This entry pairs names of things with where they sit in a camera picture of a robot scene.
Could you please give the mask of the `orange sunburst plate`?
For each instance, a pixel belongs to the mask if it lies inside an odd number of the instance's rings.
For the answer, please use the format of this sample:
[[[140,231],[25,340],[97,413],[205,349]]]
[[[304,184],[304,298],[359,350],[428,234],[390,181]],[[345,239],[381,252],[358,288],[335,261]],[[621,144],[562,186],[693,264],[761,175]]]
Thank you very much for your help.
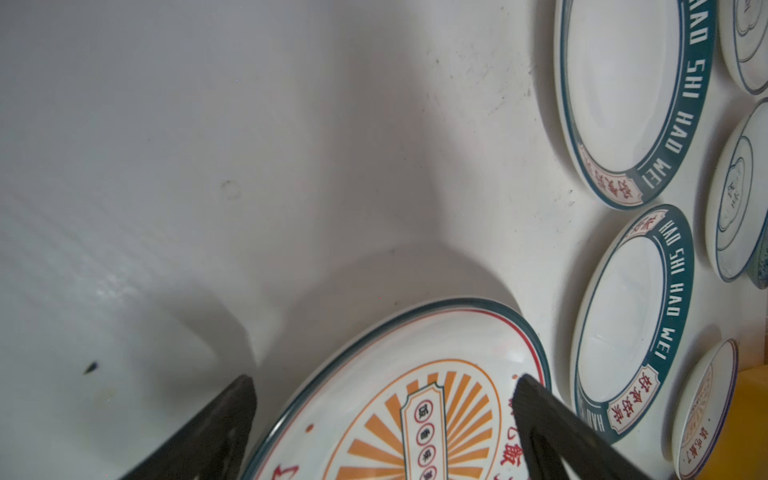
[[[533,327],[499,302],[456,297],[369,329],[296,392],[247,479],[525,479],[517,383],[549,386]]]
[[[695,478],[708,462],[730,409],[738,366],[737,341],[726,339],[710,349],[688,374],[671,437],[678,478]]]

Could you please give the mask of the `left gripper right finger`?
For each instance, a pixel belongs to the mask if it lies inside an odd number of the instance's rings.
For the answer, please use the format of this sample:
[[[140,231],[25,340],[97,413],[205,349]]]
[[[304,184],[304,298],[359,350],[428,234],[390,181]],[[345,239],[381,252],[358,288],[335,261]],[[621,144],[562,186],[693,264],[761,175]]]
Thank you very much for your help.
[[[525,374],[512,404],[532,479],[645,479],[647,476],[583,423],[550,391]]]

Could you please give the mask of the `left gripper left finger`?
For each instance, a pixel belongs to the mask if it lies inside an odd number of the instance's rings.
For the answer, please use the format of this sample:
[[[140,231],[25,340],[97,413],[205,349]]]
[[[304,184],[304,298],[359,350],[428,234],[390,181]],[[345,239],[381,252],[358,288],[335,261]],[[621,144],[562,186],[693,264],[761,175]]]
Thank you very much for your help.
[[[257,410],[254,383],[238,376],[126,479],[237,479]]]

